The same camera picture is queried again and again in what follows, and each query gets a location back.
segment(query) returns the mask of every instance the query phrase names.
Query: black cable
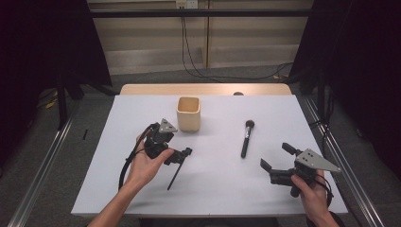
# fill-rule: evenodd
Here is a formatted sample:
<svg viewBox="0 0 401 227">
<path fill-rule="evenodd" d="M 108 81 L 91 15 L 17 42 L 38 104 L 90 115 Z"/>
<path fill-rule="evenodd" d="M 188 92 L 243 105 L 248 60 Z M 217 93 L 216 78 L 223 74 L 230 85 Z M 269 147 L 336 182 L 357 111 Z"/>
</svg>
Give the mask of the black cable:
<svg viewBox="0 0 401 227">
<path fill-rule="evenodd" d="M 124 178 L 125 178 L 125 175 L 126 175 L 126 173 L 127 173 L 128 166 L 130 166 L 130 163 L 132 162 L 132 159 L 135 157 L 135 155 L 136 155 L 139 151 L 142 150 L 142 149 L 141 149 L 141 150 L 136 151 L 136 150 L 138 149 L 139 144 L 141 143 L 142 140 L 145 139 L 145 136 L 146 136 L 148 130 L 150 130 L 151 128 L 153 128 L 153 126 L 154 126 L 154 124 L 149 125 L 149 126 L 144 130 L 144 132 L 142 132 L 142 134 L 141 134 L 141 136 L 139 137 L 138 141 L 136 141 L 135 147 L 133 148 L 133 150 L 132 150 L 130 156 L 126 159 L 126 163 L 124 164 L 123 168 L 121 169 L 120 179 L 119 179 L 119 182 L 118 182 L 118 190 L 120 190 L 120 188 L 121 188 L 121 187 L 123 186 L 123 184 L 124 184 Z"/>
<path fill-rule="evenodd" d="M 319 182 L 318 180 L 314 179 L 314 182 L 315 182 L 315 183 L 317 183 L 318 185 L 322 186 L 322 187 L 327 191 L 327 198 L 326 198 L 326 201 L 327 201 L 327 207 L 329 207 L 330 204 L 331 204 L 331 201 L 332 201 L 332 199 L 333 199 L 333 197 L 334 197 L 334 195 L 333 195 L 333 193 L 332 193 L 332 190 L 331 190 L 331 185 L 330 185 L 330 183 L 325 179 L 324 176 L 321 176 L 321 175 L 319 175 L 319 174 L 316 174 L 316 176 L 322 178 L 322 179 L 325 181 L 325 183 L 326 183 L 326 184 L 324 184 L 324 183 L 321 183 L 321 182 Z"/>
<path fill-rule="evenodd" d="M 191 72 L 189 72 L 189 70 L 186 68 L 184 57 L 183 57 L 183 67 L 184 67 L 185 71 L 186 71 L 189 75 L 191 75 L 191 76 L 193 76 L 193 77 L 196 77 L 196 78 L 204 78 L 204 79 L 210 79 L 210 80 L 213 80 L 213 81 L 219 82 L 219 83 L 221 83 L 221 81 L 219 81 L 219 80 L 217 80 L 217 79 L 250 79 L 250 80 L 252 80 L 252 79 L 268 79 L 268 78 L 271 78 L 271 77 L 275 76 L 276 74 L 278 74 L 280 71 L 282 71 L 283 69 L 285 69 L 287 66 L 293 64 L 293 62 L 287 62 L 287 63 L 279 64 L 279 65 L 277 66 L 277 69 L 276 69 L 276 71 L 275 71 L 274 73 L 272 73 L 272 74 L 270 74 L 270 75 L 267 75 L 267 76 L 264 76 L 264 77 L 260 77 L 260 78 L 239 78 L 239 77 L 205 76 L 205 75 L 203 75 L 203 74 L 197 69 L 197 67 L 195 66 L 195 64 L 194 64 L 194 62 L 193 62 L 193 60 L 192 60 L 192 55 L 191 55 L 191 52 L 190 52 L 190 50 L 189 50 L 188 38 L 187 38 L 187 35 L 186 35 L 186 23 L 185 23 L 185 18 L 183 17 L 181 21 L 182 21 L 182 28 L 183 28 L 183 29 L 182 29 L 182 31 L 183 31 L 183 50 L 184 50 L 184 40 L 185 40 L 185 42 L 186 42 L 186 49 L 187 49 L 187 52 L 188 52 L 188 55 L 189 55 L 189 59 L 191 60 L 192 67 L 195 69 L 195 71 L 196 71 L 199 75 L 194 75 L 194 74 L 192 74 Z"/>
<path fill-rule="evenodd" d="M 324 142 L 325 142 L 325 139 L 326 139 L 328 131 L 329 131 L 330 118 L 331 118 L 331 115 L 333 114 L 333 112 L 334 112 L 334 97 L 333 97 L 333 91 L 330 89 L 329 96 L 327 99 L 327 108 L 324 113 L 324 119 L 322 119 L 322 121 L 324 122 L 324 124 L 323 124 L 324 131 L 323 131 L 323 137 L 322 137 L 323 158 L 326 158 Z"/>
<path fill-rule="evenodd" d="M 198 76 L 198 75 L 195 75 L 195 74 L 192 74 L 191 72 L 189 72 L 189 70 L 186 68 L 185 59 L 184 59 L 184 57 L 183 57 L 183 68 L 185 69 L 185 71 L 186 71 L 189 75 L 191 75 L 191 76 L 193 76 L 193 77 L 210 79 L 210 80 L 212 80 L 212 81 L 214 81 L 214 82 L 221 83 L 221 81 L 218 81 L 217 79 L 212 79 L 212 78 L 209 78 L 209 77 L 204 76 L 204 75 L 197 69 L 197 67 L 195 67 L 194 62 L 192 61 L 191 52 L 189 51 L 189 43 L 188 43 L 188 39 L 187 39 L 187 37 L 186 37 L 186 25 L 185 25 L 185 18 L 184 18 L 184 17 L 182 17 L 182 19 L 181 19 L 181 24 L 182 24 L 182 31 L 183 31 L 183 50 L 184 50 L 184 39 L 185 39 L 185 42 L 186 42 L 186 49 L 187 49 L 187 52 L 188 52 L 188 55 L 189 55 L 189 59 L 191 60 L 192 66 L 194 67 L 195 71 L 199 74 L 199 76 Z"/>
</svg>

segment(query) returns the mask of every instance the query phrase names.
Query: paper cup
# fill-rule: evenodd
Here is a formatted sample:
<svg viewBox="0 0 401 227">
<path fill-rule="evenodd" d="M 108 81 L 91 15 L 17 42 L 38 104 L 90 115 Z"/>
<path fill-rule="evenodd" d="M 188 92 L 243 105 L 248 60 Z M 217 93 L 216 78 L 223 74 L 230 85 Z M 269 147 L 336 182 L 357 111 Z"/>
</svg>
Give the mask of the paper cup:
<svg viewBox="0 0 401 227">
<path fill-rule="evenodd" d="M 198 131 L 201 127 L 201 101 L 197 97 L 182 96 L 177 105 L 178 127 L 181 131 Z"/>
</svg>

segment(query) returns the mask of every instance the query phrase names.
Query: metal frame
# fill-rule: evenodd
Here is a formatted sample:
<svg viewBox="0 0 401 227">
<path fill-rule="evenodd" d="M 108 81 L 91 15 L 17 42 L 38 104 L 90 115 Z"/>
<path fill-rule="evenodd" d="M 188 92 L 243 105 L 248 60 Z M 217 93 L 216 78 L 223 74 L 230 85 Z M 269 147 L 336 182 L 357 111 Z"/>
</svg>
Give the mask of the metal frame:
<svg viewBox="0 0 401 227">
<path fill-rule="evenodd" d="M 310 97 L 305 99 L 305 104 L 308 110 L 310 111 L 313 119 L 315 121 L 319 121 L 319 115 L 317 113 L 318 108 Z M 354 198 L 357 200 L 357 204 L 359 205 L 363 215 L 368 221 L 369 225 L 372 227 L 385 226 L 380 216 L 378 215 L 374 204 L 372 203 L 369 196 L 366 194 L 362 185 L 359 183 L 357 176 L 354 174 L 351 166 L 345 159 L 342 150 L 334 138 L 333 134 L 329 129 L 326 129 L 323 124 L 319 125 L 319 130 L 322 135 L 326 134 L 325 143 L 329 147 L 331 154 L 333 155 L 336 163 L 342 169 L 342 175 L 347 182 L 348 186 L 351 189 L 351 192 L 354 195 Z"/>
<path fill-rule="evenodd" d="M 62 129 L 56 133 L 52 145 L 50 146 L 46 156 L 44 157 L 44 160 L 42 161 L 42 164 L 38 172 L 36 173 L 34 180 L 30 184 L 29 189 L 25 193 L 22 201 L 18 205 L 17 210 L 12 216 L 8 227 L 25 226 L 29 214 L 32 211 L 33 206 L 35 205 L 35 202 L 38 199 L 39 194 L 42 191 L 44 183 L 46 182 L 50 169 L 53 166 L 54 161 L 56 160 L 57 154 L 61 149 L 62 143 L 64 142 L 64 139 L 68 134 L 68 131 L 70 130 L 72 121 L 78 112 L 78 105 L 79 101 L 75 101 L 73 103 L 70 117 L 67 119 Z"/>
<path fill-rule="evenodd" d="M 91 9 L 89 13 L 68 12 L 64 15 L 85 15 L 93 18 L 135 18 L 135 17 L 309 17 L 329 16 L 342 13 L 341 10 L 312 9 L 142 9 L 112 10 Z"/>
</svg>

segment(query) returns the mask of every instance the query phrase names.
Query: makeup brush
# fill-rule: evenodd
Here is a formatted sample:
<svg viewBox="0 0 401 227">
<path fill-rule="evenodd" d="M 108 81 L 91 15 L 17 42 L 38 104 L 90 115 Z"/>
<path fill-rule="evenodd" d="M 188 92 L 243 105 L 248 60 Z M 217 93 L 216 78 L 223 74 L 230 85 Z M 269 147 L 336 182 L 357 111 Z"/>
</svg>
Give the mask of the makeup brush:
<svg viewBox="0 0 401 227">
<path fill-rule="evenodd" d="M 245 131 L 245 140 L 244 145 L 242 146 L 241 157 L 245 158 L 247 155 L 248 143 L 250 142 L 251 130 L 254 126 L 254 122 L 252 120 L 247 120 L 245 123 L 246 131 Z"/>
</svg>

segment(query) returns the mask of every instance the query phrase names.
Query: white tabletop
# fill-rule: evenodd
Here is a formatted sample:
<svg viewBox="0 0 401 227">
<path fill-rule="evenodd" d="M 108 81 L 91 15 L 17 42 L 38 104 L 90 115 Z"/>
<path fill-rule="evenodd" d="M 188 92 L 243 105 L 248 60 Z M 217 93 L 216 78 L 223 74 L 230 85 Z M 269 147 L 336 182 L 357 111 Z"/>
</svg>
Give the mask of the white tabletop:
<svg viewBox="0 0 401 227">
<path fill-rule="evenodd" d="M 177 126 L 180 96 L 117 96 L 98 143 L 72 214 L 93 216 L 116 194 L 118 178 L 135 138 L 149 124 L 166 118 Z M 126 214 L 138 217 L 277 217 L 303 214 L 290 187 L 270 183 L 260 167 L 263 158 L 275 169 L 294 166 L 295 157 L 281 149 L 286 142 L 321 153 L 305 121 L 296 96 L 198 96 L 198 132 L 178 131 L 169 146 L 192 148 L 171 189 L 177 164 L 162 165 L 158 174 L 134 198 Z M 245 122 L 253 120 L 247 157 L 240 157 Z M 333 188 L 330 210 L 346 213 L 340 193 Z"/>
</svg>

